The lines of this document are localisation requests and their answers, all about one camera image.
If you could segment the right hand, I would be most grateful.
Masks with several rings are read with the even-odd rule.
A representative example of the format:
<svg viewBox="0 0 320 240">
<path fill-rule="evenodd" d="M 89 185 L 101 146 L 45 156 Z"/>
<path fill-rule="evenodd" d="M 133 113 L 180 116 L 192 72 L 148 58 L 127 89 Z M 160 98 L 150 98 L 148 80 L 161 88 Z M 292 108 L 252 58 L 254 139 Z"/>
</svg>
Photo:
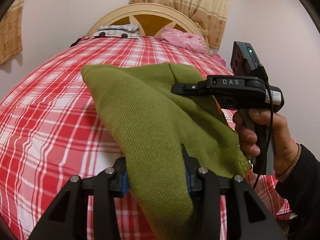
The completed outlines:
<svg viewBox="0 0 320 240">
<path fill-rule="evenodd" d="M 267 109 L 250 109 L 249 116 L 259 125 L 269 125 L 273 121 L 272 132 L 274 141 L 274 171 L 281 176 L 287 172 L 294 162 L 299 146 L 291 138 L 287 119 L 279 114 L 272 114 Z M 235 131 L 238 134 L 240 149 L 248 160 L 260 154 L 260 148 L 256 145 L 257 135 L 244 125 L 244 120 L 239 112 L 233 115 Z"/>
</svg>

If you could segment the black sleeved right forearm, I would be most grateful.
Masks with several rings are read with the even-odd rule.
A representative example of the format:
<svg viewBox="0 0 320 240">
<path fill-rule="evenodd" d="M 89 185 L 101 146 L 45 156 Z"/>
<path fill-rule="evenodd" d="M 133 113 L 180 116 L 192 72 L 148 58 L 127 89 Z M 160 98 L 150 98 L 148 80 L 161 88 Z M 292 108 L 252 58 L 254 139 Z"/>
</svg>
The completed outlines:
<svg viewBox="0 0 320 240">
<path fill-rule="evenodd" d="M 319 161 L 304 146 L 288 171 L 278 179 L 277 193 L 296 217 L 287 239 L 319 239 Z"/>
</svg>

